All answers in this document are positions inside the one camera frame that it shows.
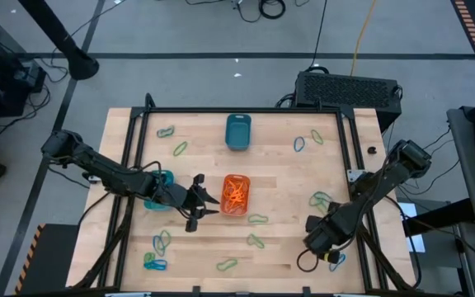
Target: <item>wooden tabletop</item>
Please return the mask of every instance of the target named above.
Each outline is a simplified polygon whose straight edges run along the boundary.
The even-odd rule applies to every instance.
[[[129,113],[130,109],[110,109],[102,135],[100,153],[116,162],[121,159]],[[356,110],[355,115],[365,166],[377,171],[385,156],[377,117],[374,110]],[[158,160],[162,169],[171,170],[176,183],[186,188],[196,174],[204,173],[204,186],[217,200],[221,198],[226,175],[248,176],[251,179],[248,214],[267,215],[269,223],[252,225],[246,216],[212,214],[199,221],[196,232],[187,233],[186,220],[175,210],[147,210],[142,200],[136,200],[121,289],[187,292],[192,286],[200,285],[204,292],[297,293],[303,286],[309,286],[314,293],[364,292],[356,244],[344,251],[346,261],[334,272],[330,272],[326,262],[320,262],[311,273],[301,272],[296,267],[296,257],[305,249],[302,240],[306,235],[306,218],[321,215],[308,205],[309,197],[316,191],[324,191],[334,201],[349,200],[335,116],[250,114],[252,140],[245,152],[232,152],[224,143],[227,116],[223,113],[151,114],[142,164]],[[175,126],[175,134],[159,139],[157,130],[169,125]],[[135,127],[131,162],[139,127],[140,120]],[[355,167],[347,121],[345,127],[350,160]],[[320,133],[323,145],[313,141],[312,129]],[[305,138],[306,145],[296,153],[293,144],[298,136]],[[173,157],[174,148],[183,141],[188,142],[188,147],[182,155]],[[366,153],[370,146],[377,148],[377,154]],[[86,207],[103,194],[102,185],[91,186]],[[78,282],[102,252],[112,203],[112,197],[104,200],[83,221],[67,285]],[[218,209],[217,205],[208,207]],[[383,200],[374,207],[374,213],[384,254],[405,281],[413,284],[415,276],[398,210]],[[172,235],[164,257],[167,269],[146,270],[143,256],[154,252],[153,236],[164,229]],[[262,239],[264,249],[247,244],[251,233]],[[374,261],[371,253],[368,254],[372,281],[374,287],[378,287]],[[229,258],[236,258],[238,264],[227,271],[218,271],[216,265]],[[314,259],[309,253],[303,257],[302,266],[311,267]],[[109,285],[113,283],[116,260],[115,253],[111,257]]]

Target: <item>blue container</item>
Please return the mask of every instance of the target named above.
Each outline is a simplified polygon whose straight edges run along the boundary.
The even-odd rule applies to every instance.
[[[152,173],[158,174],[158,170],[153,170]],[[174,177],[173,173],[169,170],[161,170],[161,173],[166,176],[166,181],[164,182],[165,185],[171,185],[174,182]],[[165,210],[171,210],[172,208],[170,206],[166,205],[161,205],[152,201],[145,201],[144,206],[149,209],[149,210],[154,210],[154,211],[165,211]]]
[[[244,151],[251,143],[251,123],[249,115],[231,114],[227,118],[224,142],[233,151]]]

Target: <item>gray floor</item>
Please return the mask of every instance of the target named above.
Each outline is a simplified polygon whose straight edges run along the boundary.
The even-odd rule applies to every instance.
[[[98,1],[48,3],[68,31],[73,31],[92,17]],[[312,53],[322,11],[321,0],[311,0],[304,7],[288,1],[287,13],[279,20],[248,24],[228,2],[191,7],[178,0],[126,1],[100,18],[90,52]],[[257,14],[255,1],[245,3],[243,14],[253,18]],[[104,9],[113,5],[112,0],[106,0]],[[364,0],[329,0],[319,52],[352,53],[369,5],[370,1]],[[49,53],[54,48],[17,0],[0,1],[0,24],[29,52]],[[86,33],[87,27],[75,35],[80,45]],[[473,50],[450,0],[379,0],[360,52],[471,54]],[[146,92],[152,93],[159,106],[273,106],[292,91],[298,71],[310,60],[101,59],[99,63],[100,72],[95,77],[78,82],[63,124],[95,148],[100,143],[107,110],[140,106]],[[350,72],[348,59],[317,63],[332,73]],[[49,72],[60,75],[57,70]],[[355,74],[396,79],[403,86],[403,114],[394,126],[392,144],[399,139],[428,144],[447,130],[447,109],[475,105],[475,60],[362,59]],[[7,175],[0,179],[0,270],[40,164],[40,146],[52,130],[68,81],[49,83],[52,101],[48,107],[34,120],[16,124],[0,137],[0,161],[8,166]],[[420,179],[421,189],[456,160],[453,145],[447,144],[435,155],[426,177]],[[80,173],[73,167],[68,172],[75,178]],[[420,198],[461,200],[466,195],[457,167]],[[85,197],[85,189],[47,174],[7,293],[13,292],[35,227],[41,223],[75,224],[83,212]],[[448,282],[442,280],[445,273],[426,269],[423,287],[441,293],[455,291],[452,285],[442,285]]]

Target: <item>orange transparent container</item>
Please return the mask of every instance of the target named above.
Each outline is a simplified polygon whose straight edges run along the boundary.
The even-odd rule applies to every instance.
[[[223,182],[221,212],[234,216],[246,215],[250,186],[251,180],[248,177],[237,174],[227,175]]]

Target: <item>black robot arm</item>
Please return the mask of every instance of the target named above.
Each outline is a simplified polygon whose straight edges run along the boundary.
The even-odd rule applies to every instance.
[[[215,204],[219,202],[200,186],[204,181],[202,174],[194,178],[194,183],[188,190],[177,184],[168,185],[166,175],[145,172],[143,168],[126,168],[95,152],[92,147],[83,143],[79,134],[67,130],[53,132],[41,148],[41,152],[44,158],[53,164],[67,167],[73,163],[99,177],[106,191],[110,193],[119,196],[137,196],[143,200],[176,208],[188,219],[187,232],[196,231],[198,219],[218,213],[217,210],[206,209],[205,202]]]
[[[401,140],[389,152],[383,167],[376,173],[365,172],[350,185],[352,202],[329,205],[325,217],[308,216],[305,225],[308,236],[306,248],[324,260],[330,252],[338,252],[341,245],[360,231],[364,214],[381,201],[391,190],[409,178],[425,175],[431,165],[431,156],[417,144]]]

